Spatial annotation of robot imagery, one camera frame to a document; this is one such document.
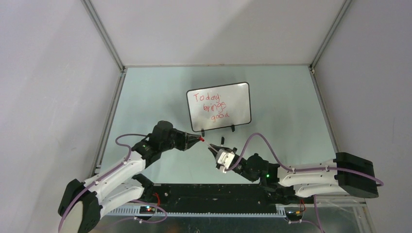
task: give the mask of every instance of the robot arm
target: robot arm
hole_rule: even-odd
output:
[[[108,170],[82,183],[74,179],[67,185],[58,210],[60,216],[80,192],[91,187],[70,209],[62,229],[69,225],[66,232],[89,232],[111,210],[141,197],[144,188],[138,181],[128,179],[160,159],[163,152],[187,150],[199,141],[199,135],[179,131],[167,121],[158,122],[151,134],[132,147],[127,160],[123,157]]]
[[[216,159],[216,168],[223,173],[226,173],[226,170],[234,166],[239,159],[235,154],[236,148],[230,149],[211,144],[209,150]],[[313,167],[324,167],[324,169],[312,169]],[[295,195],[300,198],[325,193],[348,193],[360,198],[378,197],[378,189],[374,181],[334,169],[338,167],[375,176],[372,162],[344,152],[337,153],[335,159],[322,163],[290,166],[293,170],[300,170],[299,172],[288,171],[279,164],[271,164],[255,153],[248,159],[241,158],[232,171],[252,182],[259,180],[259,184],[268,191],[293,187]]]

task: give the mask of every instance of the white wall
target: white wall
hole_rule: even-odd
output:
[[[79,0],[3,0],[0,32],[0,231],[57,232],[119,71]]]
[[[94,0],[126,65],[309,64],[344,0]]]
[[[385,182],[378,233],[411,232],[412,1],[355,1],[315,72],[342,150]]]

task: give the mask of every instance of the cable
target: cable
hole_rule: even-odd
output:
[[[153,207],[153,208],[156,208],[156,209],[162,211],[162,212],[165,214],[165,216],[164,216],[161,220],[157,220],[157,221],[147,221],[147,220],[140,219],[140,218],[138,218],[138,217],[136,217],[136,216],[133,216],[133,217],[125,217],[125,218],[119,219],[119,220],[117,220],[116,222],[113,222],[113,223],[111,223],[111,224],[109,224],[109,225],[107,225],[107,226],[99,227],[98,230],[105,230],[105,229],[110,228],[110,227],[112,227],[112,226],[114,226],[114,225],[116,225],[116,224],[118,224],[118,223],[120,223],[120,222],[127,221],[127,220],[138,220],[139,223],[142,223],[142,222],[145,222],[145,223],[159,223],[159,222],[162,222],[162,221],[164,221],[164,220],[167,219],[167,216],[168,216],[168,215],[167,215],[167,212],[166,212],[163,208],[161,208],[161,207],[159,207],[159,206],[152,205],[152,204],[150,204],[150,203],[146,203],[146,202],[140,201],[140,200],[131,200],[130,202],[135,202],[135,203],[140,203],[140,204],[144,204],[144,205],[151,206],[151,207]]]
[[[123,134],[120,135],[116,138],[115,142],[117,145],[121,146],[121,147],[126,147],[129,149],[126,158],[124,159],[124,161],[127,161],[130,158],[130,155],[132,154],[132,148],[127,145],[127,144],[123,144],[118,142],[119,139],[121,139],[122,137],[126,137],[126,136],[142,136],[142,137],[147,137],[147,135],[143,135],[143,134],[137,134],[137,133],[128,133],[128,134]],[[124,164],[123,162],[121,162],[120,164],[118,164],[116,167],[112,168],[110,171],[108,171],[107,173],[105,173],[104,175],[102,175],[100,178],[98,178],[96,181],[101,181],[102,179],[106,178],[108,175],[112,174],[114,171],[116,171],[117,169],[119,169],[120,167],[122,167]],[[91,184],[89,184],[88,186],[86,186],[79,194],[77,194],[77,196],[74,197],[74,199],[70,202],[70,204],[68,205],[68,207],[66,208],[65,212],[62,215],[62,219],[60,220],[59,223],[59,230],[58,232],[60,232],[60,230],[62,229],[63,226],[63,222],[67,217],[67,214],[69,214],[70,210],[72,209],[72,207],[74,206],[74,204],[77,202],[77,200],[86,192],[88,191],[93,185],[96,185],[96,182],[92,182]]]
[[[306,206],[305,206],[305,202],[303,201],[303,199],[300,200],[300,205],[299,205],[299,210],[301,212],[305,212],[306,211]]]
[[[322,224],[321,224],[321,220],[319,218],[319,210],[318,210],[318,205],[316,204],[316,197],[317,195],[313,195],[313,206],[315,208],[315,213],[316,213],[316,218],[318,219],[318,224],[319,224],[319,229],[321,230],[321,232],[325,232],[323,230]]]
[[[316,223],[314,223],[314,222],[312,222],[312,221],[309,221],[309,220],[302,220],[302,221],[290,221],[289,219],[287,219],[287,218],[285,218],[285,220],[288,222],[288,223],[290,223],[290,224],[295,224],[295,223],[310,223],[310,224],[312,224],[313,226],[315,226],[317,229],[319,229],[319,230],[321,230],[320,229],[320,227],[318,226],[318,225],[316,225]]]
[[[242,159],[242,157],[243,157],[243,155],[244,155],[244,153],[245,153],[245,151],[246,151],[247,146],[249,145],[250,140],[251,140],[254,136],[256,136],[256,135],[257,135],[257,136],[260,136],[260,137],[265,141],[266,145],[269,147],[269,150],[271,151],[271,153],[272,153],[273,157],[275,158],[276,162],[277,162],[283,169],[285,169],[285,170],[287,170],[287,171],[289,171],[289,172],[323,171],[323,170],[326,170],[326,167],[313,167],[313,168],[303,168],[303,169],[295,169],[295,170],[290,169],[290,167],[287,167],[287,166],[283,165],[283,163],[280,162],[280,160],[279,160],[278,157],[276,156],[275,152],[273,151],[271,145],[269,144],[268,140],[267,140],[262,134],[260,134],[260,133],[253,133],[253,134],[250,135],[249,138],[246,140],[246,143],[245,143],[245,145],[243,146],[243,149],[242,149],[242,153],[241,153],[240,156],[239,156],[239,159],[235,162],[235,164],[233,164],[233,166],[231,166],[230,168],[226,169],[226,171],[231,171],[231,170],[233,170],[234,168],[237,167],[237,165],[240,163],[240,161],[241,161],[241,159]],[[378,186],[383,186],[383,181],[381,181],[380,179],[375,178],[375,177],[373,177],[373,176],[370,176],[370,175],[367,175],[367,174],[365,174],[365,173],[362,173],[362,172],[358,172],[358,171],[350,170],[350,169],[346,169],[346,168],[329,167],[329,166],[328,166],[328,169],[330,169],[330,170],[337,170],[337,171],[344,171],[344,172],[353,173],[353,174],[356,174],[356,175],[359,175],[359,176],[363,176],[363,177],[366,177],[366,178],[368,178],[368,179],[371,179],[371,180],[379,183]]]
[[[154,193],[153,196],[157,197],[157,206],[160,206],[160,197],[157,193]]]

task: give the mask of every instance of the white panel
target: white panel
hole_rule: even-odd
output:
[[[343,0],[94,0],[126,65],[309,64]]]
[[[191,90],[186,96],[195,132],[248,124],[252,120],[248,83]]]
[[[385,182],[367,200],[378,233],[411,232],[412,1],[354,1],[315,68],[341,150]]]
[[[0,3],[0,225],[57,232],[86,178],[119,76],[79,0]]]
[[[335,157],[333,146],[306,66],[248,67],[142,67],[129,68],[106,149],[102,169],[123,157],[127,149],[115,138],[125,133],[151,133],[160,120],[192,132],[186,91],[205,86],[248,82],[252,122],[236,127],[206,131],[209,143],[243,148],[246,139],[262,133],[279,159],[290,165],[322,162]],[[141,137],[122,138],[134,145]],[[245,158],[259,155],[275,163],[261,138],[253,138]],[[188,151],[164,152],[159,161],[143,171],[155,183],[250,183],[234,173],[215,169],[216,161],[205,143]]]

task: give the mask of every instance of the white object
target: white object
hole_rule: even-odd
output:
[[[95,175],[87,180],[85,180],[85,187],[88,186],[91,182],[94,182],[99,177],[110,171],[112,168],[117,166],[121,161],[124,160],[122,158],[120,161],[115,163],[112,167],[107,169],[102,174]],[[146,161],[141,158],[141,155],[136,151],[133,151],[130,155],[130,158],[125,161],[125,165],[121,166],[119,169],[114,171],[112,174],[108,175],[103,180],[99,181],[98,184],[92,186],[89,191],[94,192],[96,191],[96,197],[99,200],[99,203],[109,194],[111,193],[117,186],[121,183],[125,182],[127,179],[131,178],[133,175],[140,173],[146,166]]]
[[[226,173],[226,169],[229,168],[233,161],[235,154],[233,152],[227,152],[225,150],[219,150],[216,155],[216,163],[220,164],[219,171]]]
[[[247,82],[189,90],[186,96],[190,122],[195,132],[252,121]]]
[[[125,184],[119,185],[100,203],[102,206],[102,209],[100,210],[100,218],[131,200],[139,199],[143,190],[144,188],[141,184],[133,179],[130,179]]]
[[[338,171],[327,169],[327,167],[336,167],[333,159],[323,163],[291,166],[290,169],[299,170],[313,167],[325,167],[325,170],[290,172],[279,167],[277,170],[279,184],[284,187],[293,186],[295,194],[302,198],[307,198],[314,194],[346,193],[335,179]]]

